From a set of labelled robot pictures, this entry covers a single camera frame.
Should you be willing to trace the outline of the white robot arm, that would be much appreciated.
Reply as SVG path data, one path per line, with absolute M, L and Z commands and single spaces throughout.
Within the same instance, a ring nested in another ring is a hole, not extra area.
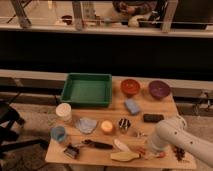
M 213 143 L 188 133 L 186 129 L 187 122 L 180 115 L 159 121 L 147 138 L 148 150 L 152 153 L 162 152 L 171 144 L 213 168 Z

